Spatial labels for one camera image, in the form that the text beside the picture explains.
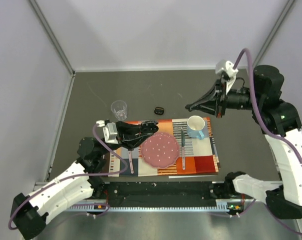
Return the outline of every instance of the colorful patterned placemat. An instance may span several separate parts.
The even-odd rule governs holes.
[[[134,149],[132,154],[133,170],[134,173],[130,171],[129,164],[129,153],[125,148],[119,148],[116,153],[120,155],[127,163],[128,168],[125,172],[121,174],[110,175],[111,177],[119,176],[161,176],[161,175],[197,175],[197,174],[217,174],[220,168],[217,151],[215,147],[215,142],[213,138],[210,118],[204,117],[205,129],[204,135],[206,136],[203,140],[197,138],[190,138],[186,134],[186,118],[183,119],[169,119],[169,120],[159,120],[159,131],[167,132],[173,135],[181,146],[181,128],[183,128],[185,133],[185,165],[186,169],[182,169],[182,157],[180,150],[180,157],[177,159],[176,163],[165,169],[157,169],[148,165],[142,159],[140,155],[140,147]],[[138,124],[139,121],[129,121],[130,124]],[[104,167],[104,172],[116,172],[124,168],[124,164],[116,158],[114,155],[110,154],[107,163]]]

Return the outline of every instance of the clear drinking glass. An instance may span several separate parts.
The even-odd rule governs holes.
[[[127,105],[126,102],[122,100],[117,100],[112,103],[111,111],[114,113],[115,117],[120,120],[124,121],[127,118]]]

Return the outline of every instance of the red square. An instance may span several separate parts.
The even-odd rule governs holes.
[[[195,156],[194,157],[195,169],[196,172],[203,172],[203,173],[214,173],[215,165],[213,156]]]

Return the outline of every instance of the mug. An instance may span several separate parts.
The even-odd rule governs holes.
[[[200,140],[204,139],[204,130],[205,127],[205,121],[200,116],[191,116],[187,120],[187,127],[186,127],[186,133],[191,138],[198,138]]]

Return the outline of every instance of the white wall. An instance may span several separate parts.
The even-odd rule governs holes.
[[[286,0],[37,0],[75,70],[201,69],[256,56]]]
[[[70,76],[26,0],[0,1],[0,240],[14,196],[44,178]]]
[[[284,75],[282,99],[292,103],[302,121],[302,0],[297,1],[260,64]]]

